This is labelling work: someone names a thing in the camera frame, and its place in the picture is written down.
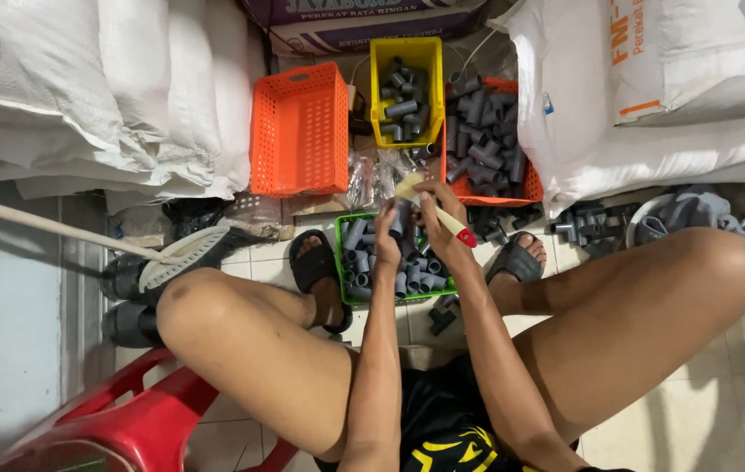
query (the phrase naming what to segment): gray cloth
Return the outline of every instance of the gray cloth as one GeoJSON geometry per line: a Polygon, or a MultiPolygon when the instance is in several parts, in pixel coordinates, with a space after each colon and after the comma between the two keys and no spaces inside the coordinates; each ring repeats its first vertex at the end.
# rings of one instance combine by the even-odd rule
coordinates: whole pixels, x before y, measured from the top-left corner
{"type": "Polygon", "coordinates": [[[707,184],[687,187],[666,205],[643,217],[635,230],[638,245],[661,239],[679,229],[718,228],[745,236],[739,220],[731,215],[731,204],[713,193],[707,184]]]}

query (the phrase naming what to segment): green plastic basket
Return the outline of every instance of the green plastic basket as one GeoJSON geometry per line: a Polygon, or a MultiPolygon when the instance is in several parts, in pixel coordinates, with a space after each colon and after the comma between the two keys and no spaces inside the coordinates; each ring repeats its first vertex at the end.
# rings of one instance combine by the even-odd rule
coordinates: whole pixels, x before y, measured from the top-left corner
{"type": "MultiPolygon", "coordinates": [[[[375,213],[359,213],[355,215],[344,215],[342,217],[337,217],[337,219],[335,220],[335,235],[337,240],[337,248],[335,250],[335,263],[337,264],[337,274],[341,281],[343,280],[343,247],[341,245],[341,239],[343,235],[340,234],[340,224],[344,221],[348,221],[351,227],[351,223],[355,221],[355,219],[365,219],[372,222],[375,217],[375,213]]],[[[454,286],[453,278],[448,278],[448,283],[445,284],[445,287],[446,288],[442,290],[424,293],[421,295],[407,295],[402,300],[397,299],[396,302],[409,302],[410,300],[418,300],[419,298],[430,298],[431,296],[451,295],[452,293],[457,293],[457,287],[454,286]]],[[[349,294],[346,293],[346,285],[343,282],[340,283],[340,298],[343,299],[343,302],[346,305],[365,305],[368,303],[362,300],[350,298],[349,294]]]]}

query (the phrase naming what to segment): foot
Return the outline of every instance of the foot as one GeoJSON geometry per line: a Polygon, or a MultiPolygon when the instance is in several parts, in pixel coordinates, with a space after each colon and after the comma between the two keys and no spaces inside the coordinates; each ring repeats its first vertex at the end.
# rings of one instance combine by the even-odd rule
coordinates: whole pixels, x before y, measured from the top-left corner
{"type": "MultiPolygon", "coordinates": [[[[518,239],[518,244],[529,252],[537,260],[542,268],[547,264],[547,250],[540,239],[534,239],[532,235],[525,234],[518,239]]],[[[506,271],[500,271],[489,281],[489,292],[502,293],[503,287],[520,282],[517,277],[506,271]]]]}
{"type": "MultiPolygon", "coordinates": [[[[297,257],[321,245],[318,237],[312,236],[303,241],[297,257]]],[[[311,324],[308,327],[340,326],[343,322],[343,305],[340,300],[340,286],[333,277],[323,277],[311,285],[311,296],[314,299],[314,309],[311,310],[311,324]]]]}

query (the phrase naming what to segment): leg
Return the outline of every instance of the leg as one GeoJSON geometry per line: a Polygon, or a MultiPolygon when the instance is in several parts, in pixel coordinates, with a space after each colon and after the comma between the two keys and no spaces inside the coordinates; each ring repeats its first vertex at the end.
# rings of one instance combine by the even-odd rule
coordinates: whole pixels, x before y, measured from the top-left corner
{"type": "Polygon", "coordinates": [[[510,294],[500,305],[557,314],[513,341],[570,443],[745,314],[745,239],[684,229],[535,283],[510,277],[492,281],[510,294]]]}
{"type": "MultiPolygon", "coordinates": [[[[306,241],[301,252],[319,245],[306,241]]],[[[288,442],[339,460],[356,353],[306,332],[340,323],[333,279],[296,295],[214,269],[184,274],[157,306],[177,358],[288,442]]]]}

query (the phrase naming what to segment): hand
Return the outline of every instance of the hand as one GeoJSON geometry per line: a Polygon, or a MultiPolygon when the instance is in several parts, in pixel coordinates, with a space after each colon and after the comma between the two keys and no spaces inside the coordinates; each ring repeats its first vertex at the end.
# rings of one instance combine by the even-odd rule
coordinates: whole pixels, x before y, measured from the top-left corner
{"type": "Polygon", "coordinates": [[[458,267],[460,264],[473,262],[475,257],[471,248],[456,239],[451,231],[445,228],[436,217],[436,200],[433,196],[440,200],[443,210],[446,210],[448,214],[464,226],[468,226],[465,207],[457,200],[457,196],[454,195],[451,188],[443,182],[426,180],[413,186],[413,189],[422,193],[420,201],[422,220],[424,220],[425,230],[428,232],[433,253],[442,262],[445,262],[449,270],[458,267]]]}
{"type": "Polygon", "coordinates": [[[394,202],[395,199],[393,198],[388,200],[375,218],[375,271],[380,274],[395,274],[402,263],[402,252],[399,250],[396,240],[390,236],[390,225],[396,219],[397,214],[393,207],[394,202]]]}

